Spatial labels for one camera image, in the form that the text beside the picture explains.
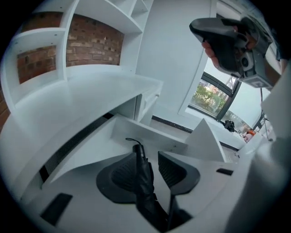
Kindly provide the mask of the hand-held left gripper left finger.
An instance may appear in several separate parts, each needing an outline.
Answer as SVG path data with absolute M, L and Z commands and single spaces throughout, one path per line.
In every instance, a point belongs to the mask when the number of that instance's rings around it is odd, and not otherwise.
M 134 204 L 136 154 L 116 157 L 118 160 L 104 167 L 96 177 L 99 191 L 109 200 L 119 204 Z

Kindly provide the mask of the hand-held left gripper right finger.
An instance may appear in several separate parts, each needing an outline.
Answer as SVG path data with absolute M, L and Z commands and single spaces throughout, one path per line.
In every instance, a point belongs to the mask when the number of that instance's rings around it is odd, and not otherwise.
M 164 152 L 158 152 L 158 166 L 173 196 L 189 193 L 201 178 L 197 168 Z

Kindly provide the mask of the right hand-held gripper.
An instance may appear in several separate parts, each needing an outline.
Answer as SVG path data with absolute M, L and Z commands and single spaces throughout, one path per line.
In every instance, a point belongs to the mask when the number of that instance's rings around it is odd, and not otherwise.
M 190 23 L 200 42 L 208 42 L 218 59 L 218 68 L 254 88 L 272 88 L 264 60 L 272 38 L 258 21 L 200 18 Z

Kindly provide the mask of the person's right hand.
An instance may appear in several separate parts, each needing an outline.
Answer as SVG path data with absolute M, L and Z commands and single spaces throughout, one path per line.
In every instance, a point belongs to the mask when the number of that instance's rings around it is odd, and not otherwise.
M 202 47 L 205 50 L 205 53 L 207 54 L 207 56 L 211 59 L 213 65 L 218 68 L 219 67 L 219 61 L 213 51 L 213 49 L 211 48 L 210 44 L 207 41 L 202 42 Z

